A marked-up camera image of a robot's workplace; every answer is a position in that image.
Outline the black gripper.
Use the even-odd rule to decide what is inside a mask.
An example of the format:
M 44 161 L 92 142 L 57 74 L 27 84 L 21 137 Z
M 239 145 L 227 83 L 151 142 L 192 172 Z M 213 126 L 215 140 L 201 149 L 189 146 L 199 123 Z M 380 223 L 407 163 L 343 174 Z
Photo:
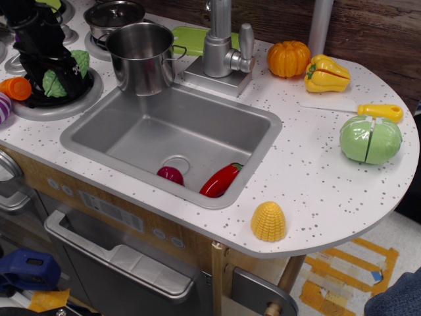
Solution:
M 2 1 L 1 12 L 18 41 L 14 48 L 20 53 L 20 63 L 41 91 L 49 60 L 57 60 L 55 74 L 68 97 L 84 92 L 76 60 L 64 45 L 64 32 L 52 8 L 37 1 Z

